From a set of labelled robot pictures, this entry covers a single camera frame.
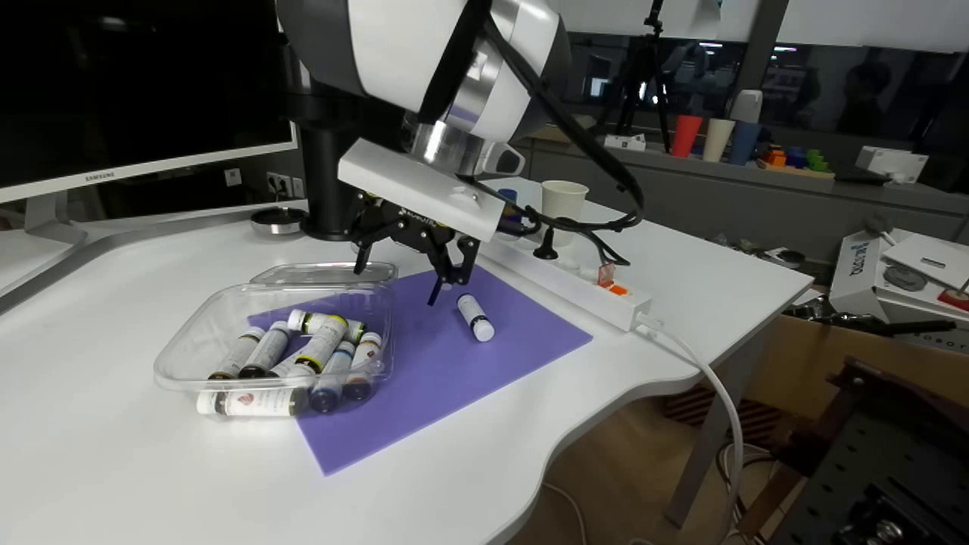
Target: red cup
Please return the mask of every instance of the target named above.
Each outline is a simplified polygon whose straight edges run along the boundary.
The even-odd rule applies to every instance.
[[[690,157],[694,142],[700,136],[701,118],[700,116],[678,116],[668,155],[673,157]]]

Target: purple mat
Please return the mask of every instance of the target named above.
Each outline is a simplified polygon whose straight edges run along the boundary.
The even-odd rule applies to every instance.
[[[442,290],[437,307],[428,307],[430,284],[432,276],[425,273],[385,284],[373,295],[374,299],[328,297],[300,307],[364,321],[377,307],[377,326],[388,333],[388,383],[365,405],[328,417],[300,417],[325,473],[340,473],[590,343],[584,331],[488,271],[474,271],[464,290]],[[497,326],[492,343],[477,345],[468,337],[458,314],[461,295],[474,295]],[[277,308],[251,321],[266,326],[285,314],[287,308]]]

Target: desk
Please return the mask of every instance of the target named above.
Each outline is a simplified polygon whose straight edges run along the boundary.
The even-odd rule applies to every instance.
[[[6,262],[16,240],[0,233]],[[624,233],[624,246],[628,284],[704,360],[809,284],[656,225]],[[205,420],[154,385],[154,359],[211,290],[266,266],[350,257],[350,246],[269,243],[235,220],[119,248],[0,314],[0,541],[501,541],[568,437],[631,397],[696,385],[673,354],[492,264],[593,343],[344,473],[320,476],[292,420]],[[389,243],[374,262],[428,271]]]

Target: monitor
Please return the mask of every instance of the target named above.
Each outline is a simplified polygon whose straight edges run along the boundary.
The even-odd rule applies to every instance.
[[[273,0],[0,10],[0,204],[285,155]]]

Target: clear plastic container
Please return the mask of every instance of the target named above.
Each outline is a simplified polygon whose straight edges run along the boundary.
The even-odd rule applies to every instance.
[[[233,284],[211,295],[184,326],[166,343],[166,347],[154,360],[154,376],[163,389],[174,392],[226,392],[226,389],[287,389],[280,379],[217,379],[233,343],[251,326],[253,314],[277,313],[304,304],[317,304],[328,297],[357,297],[357,314],[368,331],[389,343],[389,331],[380,313],[380,299],[373,297],[380,284],[396,278],[396,271],[388,264],[365,266],[355,276],[350,266],[277,266],[266,271],[249,284]]]

